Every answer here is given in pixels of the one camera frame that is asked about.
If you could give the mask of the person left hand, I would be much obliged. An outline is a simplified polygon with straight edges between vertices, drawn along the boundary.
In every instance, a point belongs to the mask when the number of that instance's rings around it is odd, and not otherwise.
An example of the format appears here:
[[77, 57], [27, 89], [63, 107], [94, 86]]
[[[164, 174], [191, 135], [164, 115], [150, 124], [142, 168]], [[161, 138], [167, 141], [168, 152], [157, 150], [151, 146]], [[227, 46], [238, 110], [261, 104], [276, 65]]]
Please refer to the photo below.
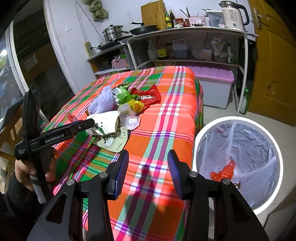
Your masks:
[[[51, 159], [49, 161], [48, 171], [45, 173], [45, 178], [47, 182], [53, 182], [56, 179], [57, 155], [58, 151], [55, 148], [51, 148]], [[32, 163], [27, 161], [23, 162], [21, 160], [15, 161], [16, 179], [30, 191], [34, 191], [30, 176], [35, 174], [36, 169], [34, 168]]]

